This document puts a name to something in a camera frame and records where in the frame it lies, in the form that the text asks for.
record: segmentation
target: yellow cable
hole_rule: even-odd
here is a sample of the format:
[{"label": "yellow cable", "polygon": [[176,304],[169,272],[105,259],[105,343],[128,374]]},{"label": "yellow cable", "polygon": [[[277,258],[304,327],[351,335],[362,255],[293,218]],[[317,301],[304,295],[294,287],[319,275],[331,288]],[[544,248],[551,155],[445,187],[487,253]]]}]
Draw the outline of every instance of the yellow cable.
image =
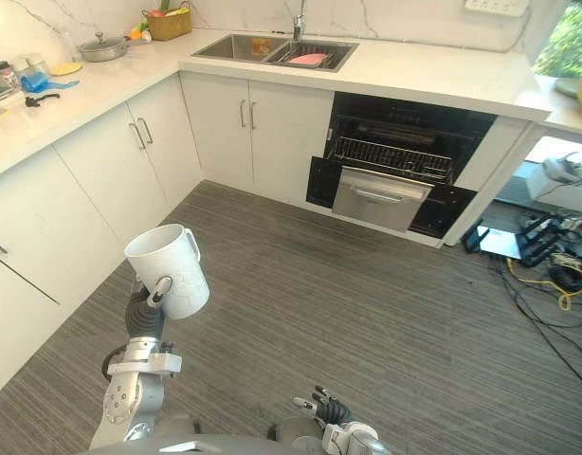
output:
[{"label": "yellow cable", "polygon": [[[510,271],[510,274],[515,277],[517,280],[519,280],[520,282],[530,282],[533,284],[549,284],[550,286],[554,287],[558,292],[560,292],[560,296],[558,296],[558,307],[561,310],[564,311],[570,311],[572,309],[572,297],[578,296],[579,294],[582,294],[582,288],[579,291],[575,291],[575,292],[567,292],[565,291],[565,289],[563,289],[562,287],[560,287],[558,284],[556,284],[555,282],[550,282],[550,281],[538,281],[538,280],[526,280],[524,278],[519,277],[516,273],[515,270],[512,266],[512,260],[510,258],[506,258],[506,263],[508,264],[508,270]],[[582,274],[582,270],[577,268],[577,267],[573,267],[571,265],[563,265],[564,267],[570,268],[571,270],[575,270],[579,273]]]}]

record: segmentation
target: dish rack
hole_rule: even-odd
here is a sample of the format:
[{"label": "dish rack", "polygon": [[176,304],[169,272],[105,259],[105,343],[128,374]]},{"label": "dish rack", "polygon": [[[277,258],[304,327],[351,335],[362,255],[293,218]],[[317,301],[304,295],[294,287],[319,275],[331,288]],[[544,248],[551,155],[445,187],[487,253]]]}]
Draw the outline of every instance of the dish rack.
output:
[{"label": "dish rack", "polygon": [[[326,57],[317,64],[294,64],[289,62],[306,54],[326,54]],[[316,43],[293,42],[287,45],[281,52],[277,53],[275,58],[271,61],[275,64],[283,64],[288,66],[298,66],[302,68],[329,68],[330,63],[336,56],[336,49],[330,45],[320,45]]]},{"label": "dish rack", "polygon": [[453,160],[447,156],[426,154],[389,145],[341,136],[329,157],[366,163],[387,170],[447,182],[451,179]]}]

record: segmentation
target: bottle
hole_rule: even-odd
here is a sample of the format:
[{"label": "bottle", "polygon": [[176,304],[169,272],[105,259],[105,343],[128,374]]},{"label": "bottle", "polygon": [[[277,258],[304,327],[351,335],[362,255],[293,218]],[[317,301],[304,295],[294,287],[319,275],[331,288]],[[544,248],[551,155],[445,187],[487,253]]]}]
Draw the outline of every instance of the bottle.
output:
[{"label": "bottle", "polygon": [[26,62],[32,68],[32,72],[36,73],[40,71],[48,76],[48,66],[46,66],[41,54],[28,54],[26,56]]},{"label": "bottle", "polygon": [[34,74],[34,70],[27,65],[26,59],[11,59],[10,67],[15,71],[15,76],[23,89],[22,78],[28,78]]},{"label": "bottle", "polygon": [[6,61],[0,62],[0,77],[3,78],[5,84],[10,88],[15,90],[20,90],[22,88],[21,84],[19,83],[19,79],[17,79],[13,69]]},{"label": "bottle", "polygon": [[82,55],[79,52],[76,43],[74,43],[74,39],[72,38],[72,34],[69,30],[65,28],[59,32],[60,41],[64,46],[64,50],[66,51],[67,57],[70,59],[70,62],[82,62]]}]

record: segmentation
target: faucet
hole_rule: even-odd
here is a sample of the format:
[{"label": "faucet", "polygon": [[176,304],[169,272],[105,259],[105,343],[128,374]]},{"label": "faucet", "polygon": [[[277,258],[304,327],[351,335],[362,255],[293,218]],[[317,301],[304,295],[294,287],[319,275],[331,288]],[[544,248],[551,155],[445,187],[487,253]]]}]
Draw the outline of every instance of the faucet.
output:
[{"label": "faucet", "polygon": [[293,41],[298,41],[303,36],[306,28],[306,0],[301,0],[300,14],[293,18]]}]

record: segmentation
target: pink plate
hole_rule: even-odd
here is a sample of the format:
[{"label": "pink plate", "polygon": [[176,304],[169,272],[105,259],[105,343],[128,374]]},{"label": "pink plate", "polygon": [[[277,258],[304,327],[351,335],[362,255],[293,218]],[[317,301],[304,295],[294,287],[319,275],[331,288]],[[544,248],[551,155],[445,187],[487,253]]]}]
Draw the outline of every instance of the pink plate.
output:
[{"label": "pink plate", "polygon": [[291,64],[319,64],[325,57],[327,57],[327,54],[306,54],[288,60],[288,62]]}]

